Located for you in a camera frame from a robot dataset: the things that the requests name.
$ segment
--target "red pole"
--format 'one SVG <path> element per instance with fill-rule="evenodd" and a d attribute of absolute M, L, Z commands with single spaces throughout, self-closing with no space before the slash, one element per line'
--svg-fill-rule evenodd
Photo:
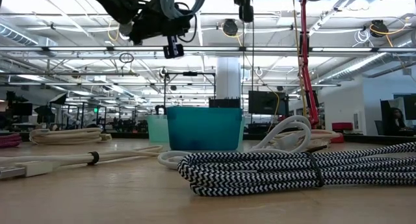
<path fill-rule="evenodd" d="M 306 25 L 306 0 L 301 2 L 302 12 L 301 12 L 301 23 L 302 23 L 302 77 L 304 78 L 305 84 L 305 95 L 309 98 L 308 108 L 309 108 L 309 121 L 311 125 L 314 126 L 318 123 L 318 109 L 315 102 L 315 97 L 313 96 L 311 77 L 309 76 L 308 70 L 308 55 L 309 55 L 309 46 L 308 46 L 308 35 L 307 35 L 307 25 Z"/>

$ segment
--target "table surface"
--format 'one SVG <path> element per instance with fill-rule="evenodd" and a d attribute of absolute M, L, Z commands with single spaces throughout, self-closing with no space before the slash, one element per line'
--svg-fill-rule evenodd
<path fill-rule="evenodd" d="M 246 147 L 255 142 L 244 142 Z M 0 149 L 0 156 L 65 155 L 148 146 L 113 140 L 78 146 Z M 375 145 L 334 144 L 332 151 Z M 186 180 L 154 158 L 75 166 L 0 182 L 0 223 L 415 223 L 414 187 L 321 189 L 198 197 Z"/>

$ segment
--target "black and white braided cable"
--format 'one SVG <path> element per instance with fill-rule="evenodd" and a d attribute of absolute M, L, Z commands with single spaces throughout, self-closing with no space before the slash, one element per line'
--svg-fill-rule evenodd
<path fill-rule="evenodd" d="M 416 185 L 416 142 L 378 149 L 315 153 L 194 153 L 177 165 L 202 196 L 247 195 L 320 185 Z"/>

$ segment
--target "teal plastic bin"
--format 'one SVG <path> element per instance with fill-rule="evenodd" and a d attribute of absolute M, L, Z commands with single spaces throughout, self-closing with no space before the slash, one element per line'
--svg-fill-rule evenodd
<path fill-rule="evenodd" d="M 239 108 L 170 107 L 171 150 L 234 151 L 242 139 Z"/>
<path fill-rule="evenodd" d="M 148 116 L 150 143 L 169 143 L 168 118 L 165 115 Z"/>

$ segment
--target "white column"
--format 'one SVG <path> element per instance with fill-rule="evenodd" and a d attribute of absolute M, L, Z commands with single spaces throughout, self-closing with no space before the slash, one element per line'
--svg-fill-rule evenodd
<path fill-rule="evenodd" d="M 218 57 L 216 63 L 216 98 L 236 99 L 241 96 L 239 57 Z"/>

